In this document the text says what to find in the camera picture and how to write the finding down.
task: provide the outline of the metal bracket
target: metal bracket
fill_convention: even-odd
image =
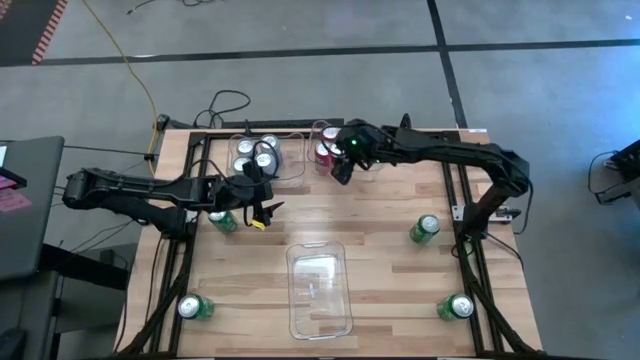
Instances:
[[[505,213],[504,215],[491,214],[489,217],[489,223],[498,224],[511,224],[513,216],[509,214],[511,210],[508,206],[501,206],[496,211],[497,213]],[[454,205],[451,207],[451,213],[453,214],[453,222],[462,222],[464,219],[464,205]]]

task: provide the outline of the can lid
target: can lid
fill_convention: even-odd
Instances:
[[[338,132],[340,132],[340,128],[330,127],[324,129],[322,136],[326,139],[335,139],[338,136]]]
[[[246,164],[249,162],[249,159],[247,158],[237,158],[233,161],[233,168],[236,171],[242,171],[242,165]]]
[[[473,301],[467,295],[456,295],[451,302],[453,312],[461,318],[467,318],[473,314]]]
[[[193,295],[187,295],[180,300],[178,312],[183,318],[192,318],[200,309],[200,301]]]
[[[342,150],[338,149],[338,145],[331,144],[331,155],[334,155],[334,156],[342,155]]]
[[[428,232],[436,232],[440,230],[440,224],[438,223],[438,218],[433,215],[427,215],[420,222],[422,228]]]
[[[276,147],[276,145],[278,144],[278,138],[275,135],[265,135],[262,138],[260,138],[260,140],[268,142],[269,145],[273,146],[274,148]],[[263,148],[265,149],[270,149],[267,144],[260,144],[262,145]]]
[[[220,221],[220,220],[224,219],[225,215],[227,215],[226,211],[221,211],[219,213],[210,213],[209,214],[209,220],[211,220],[211,221]]]
[[[271,154],[267,154],[267,153],[262,153],[256,156],[256,162],[260,167],[266,167],[271,165],[271,161],[272,161],[271,159],[272,159]]]
[[[238,143],[238,151],[243,154],[248,154],[253,150],[253,141],[242,140]]]
[[[327,156],[329,155],[329,150],[320,142],[316,145],[316,153],[320,156]]]

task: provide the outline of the red soda can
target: red soda can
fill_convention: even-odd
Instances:
[[[326,176],[331,172],[333,167],[333,156],[329,153],[329,149],[322,144],[322,142],[316,145],[316,172],[321,176]]]
[[[324,141],[335,142],[339,132],[340,128],[329,127],[322,131],[321,137]]]

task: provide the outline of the green soda can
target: green soda can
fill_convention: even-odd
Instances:
[[[182,298],[178,304],[178,313],[184,319],[203,320],[213,315],[213,301],[206,297],[190,294]]]
[[[473,301],[465,294],[453,294],[436,306],[438,316],[444,321],[466,319],[473,314]]]
[[[238,228],[238,222],[230,211],[209,214],[209,221],[225,234],[232,233]]]
[[[416,244],[425,245],[440,231],[440,223],[434,215],[423,215],[418,223],[413,225],[409,236]]]

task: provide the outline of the black desk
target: black desk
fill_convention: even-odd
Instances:
[[[63,145],[59,136],[5,145],[3,167],[27,179],[27,187],[18,191],[31,206],[0,213],[0,281],[29,276],[38,269]]]
[[[24,329],[28,360],[55,351],[59,275],[118,290],[126,290],[128,278],[126,270],[43,244],[63,145],[61,137],[3,145],[3,166],[27,180],[18,191],[31,206],[0,213],[0,333]]]

